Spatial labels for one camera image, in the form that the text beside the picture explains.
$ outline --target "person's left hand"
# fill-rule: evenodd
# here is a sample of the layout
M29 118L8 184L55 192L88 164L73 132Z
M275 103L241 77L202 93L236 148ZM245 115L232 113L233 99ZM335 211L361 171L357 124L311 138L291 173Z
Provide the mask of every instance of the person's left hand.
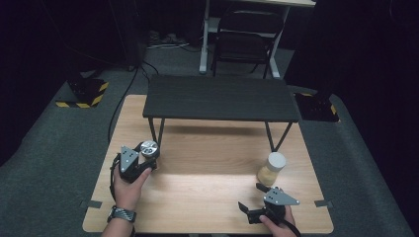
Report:
M150 174L151 168L147 168L132 184L130 184L121 178L120 165L117 165L114 174L116 206L135 211L136 204L141 197L141 188Z

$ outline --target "jar lid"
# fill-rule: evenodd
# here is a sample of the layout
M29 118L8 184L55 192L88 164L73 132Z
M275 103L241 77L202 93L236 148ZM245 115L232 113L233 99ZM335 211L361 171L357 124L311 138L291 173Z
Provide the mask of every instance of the jar lid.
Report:
M273 172L279 172L287 164L286 157L280 152L272 152L269 154L267 167Z

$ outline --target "transparent container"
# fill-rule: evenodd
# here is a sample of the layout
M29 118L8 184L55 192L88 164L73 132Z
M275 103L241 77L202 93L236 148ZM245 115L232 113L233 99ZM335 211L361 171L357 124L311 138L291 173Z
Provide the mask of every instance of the transparent container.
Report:
M258 180L265 186L271 186L278 177L280 171L286 166L286 157L279 152L269 154L265 166L263 166L257 174Z

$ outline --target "black tabletop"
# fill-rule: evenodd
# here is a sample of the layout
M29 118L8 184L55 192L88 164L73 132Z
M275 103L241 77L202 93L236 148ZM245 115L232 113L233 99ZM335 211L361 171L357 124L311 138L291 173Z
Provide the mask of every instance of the black tabletop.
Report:
M150 80L145 118L297 122L282 80L162 76Z

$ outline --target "light wood tabletop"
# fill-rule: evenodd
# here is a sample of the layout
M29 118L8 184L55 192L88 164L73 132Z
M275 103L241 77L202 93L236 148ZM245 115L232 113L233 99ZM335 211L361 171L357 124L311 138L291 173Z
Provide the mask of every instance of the light wood tabletop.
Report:
M87 232L102 232L115 204L110 167L121 146L134 148L151 139L148 120L142 117L145 99L125 99L91 198L100 208L88 207L83 222ZM271 132L282 134L286 126L271 123ZM137 206L137 232L270 233L263 224L248 224L237 204L263 206L264 193L255 188L256 173L271 152L263 122L166 119L164 140L158 169L146 181ZM299 200L300 205L292 206L296 227L301 233L332 232L327 207L314 203L324 197L297 123L279 152L288 163L274 186Z

